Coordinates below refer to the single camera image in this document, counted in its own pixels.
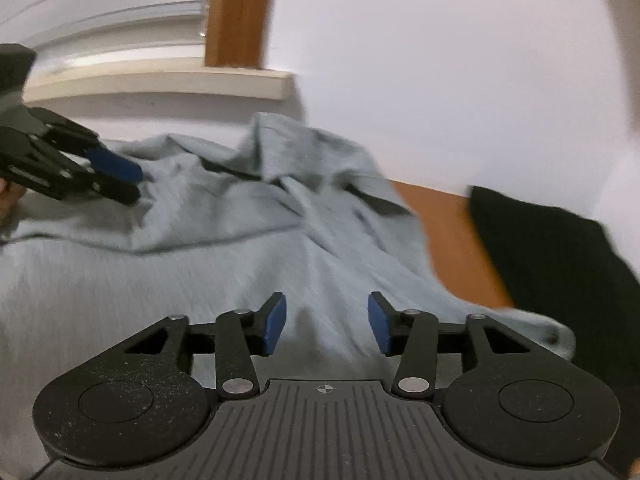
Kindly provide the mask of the person's left hand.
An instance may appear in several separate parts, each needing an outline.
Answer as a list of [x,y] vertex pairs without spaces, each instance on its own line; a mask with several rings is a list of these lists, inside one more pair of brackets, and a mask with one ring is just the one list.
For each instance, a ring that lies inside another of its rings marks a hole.
[[26,191],[27,188],[24,186],[0,179],[0,226],[2,228],[9,223],[17,203]]

